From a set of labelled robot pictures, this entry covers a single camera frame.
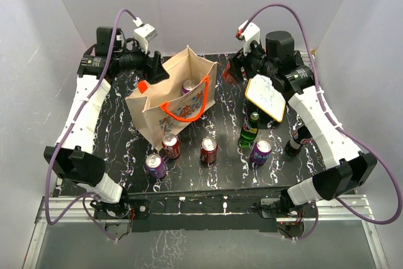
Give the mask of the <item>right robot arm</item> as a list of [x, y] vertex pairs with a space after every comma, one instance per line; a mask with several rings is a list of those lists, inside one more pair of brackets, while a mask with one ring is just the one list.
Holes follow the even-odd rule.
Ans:
[[343, 134], [331, 109], [317, 87], [314, 68], [303, 62], [287, 31], [273, 31], [260, 41], [260, 29], [239, 30], [237, 39], [243, 47], [229, 59], [227, 73], [237, 82], [266, 76], [275, 91], [303, 121], [286, 144], [289, 154], [298, 154], [303, 145], [314, 140], [322, 154], [325, 170], [281, 191], [276, 206], [290, 217], [296, 216], [307, 203], [332, 200], [360, 187], [377, 164], [369, 150], [362, 151]]

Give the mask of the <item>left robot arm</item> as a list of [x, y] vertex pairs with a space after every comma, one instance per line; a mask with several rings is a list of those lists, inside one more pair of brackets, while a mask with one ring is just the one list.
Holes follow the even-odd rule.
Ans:
[[168, 79], [160, 52], [149, 55], [149, 41], [156, 35], [143, 24], [125, 38], [120, 28], [101, 26], [96, 43], [85, 51], [77, 70], [76, 93], [65, 127], [54, 146], [47, 146], [44, 158], [62, 180], [84, 188], [91, 206], [122, 218], [130, 210], [126, 190], [106, 173], [103, 159], [93, 154], [96, 125], [112, 82], [122, 72], [135, 71], [151, 83]]

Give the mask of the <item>canvas bag with orange handles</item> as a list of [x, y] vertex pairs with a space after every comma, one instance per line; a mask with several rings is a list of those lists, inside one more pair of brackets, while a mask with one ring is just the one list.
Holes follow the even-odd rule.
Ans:
[[[178, 135], [215, 104], [218, 63], [186, 47], [162, 66], [169, 79], [157, 84], [140, 81], [125, 98], [136, 130], [158, 151], [165, 134]], [[196, 86], [183, 94], [182, 85], [189, 79]]]

